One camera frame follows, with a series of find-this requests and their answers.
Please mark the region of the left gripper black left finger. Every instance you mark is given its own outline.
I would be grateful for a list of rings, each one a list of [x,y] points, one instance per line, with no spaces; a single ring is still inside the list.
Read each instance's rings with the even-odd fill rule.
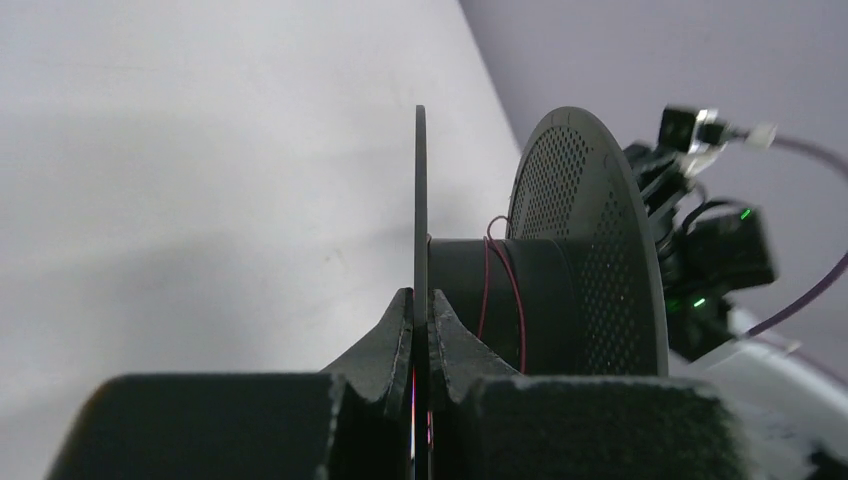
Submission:
[[[409,410],[413,300],[410,288],[399,289],[378,323],[321,370],[343,376],[365,406],[386,419]]]

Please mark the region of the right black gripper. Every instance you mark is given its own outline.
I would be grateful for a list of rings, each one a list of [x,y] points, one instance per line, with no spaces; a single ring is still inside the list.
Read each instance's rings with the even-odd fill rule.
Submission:
[[[677,152],[633,143],[624,149],[655,242],[664,242],[674,231],[678,203],[691,192]]]

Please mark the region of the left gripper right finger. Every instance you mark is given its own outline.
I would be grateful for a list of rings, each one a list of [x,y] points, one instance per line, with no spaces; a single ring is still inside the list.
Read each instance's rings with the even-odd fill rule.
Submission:
[[[427,320],[430,409],[460,404],[478,379],[519,372],[471,333],[441,290],[430,292]]]

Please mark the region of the black cable spool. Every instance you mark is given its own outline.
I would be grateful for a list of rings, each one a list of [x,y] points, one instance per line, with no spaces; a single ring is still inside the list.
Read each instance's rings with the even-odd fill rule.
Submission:
[[[648,217],[625,155],[578,107],[524,149],[503,239],[429,240],[416,195],[413,365],[419,479],[656,479],[670,467],[651,409],[667,373]],[[430,409],[427,320],[441,290],[519,374]]]

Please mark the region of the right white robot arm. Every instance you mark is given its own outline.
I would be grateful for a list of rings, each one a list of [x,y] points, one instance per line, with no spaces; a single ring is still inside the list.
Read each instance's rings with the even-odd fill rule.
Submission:
[[[671,150],[635,143],[624,154],[655,241],[669,347],[694,362],[738,337],[728,294],[776,280],[764,222],[749,203],[709,196]]]

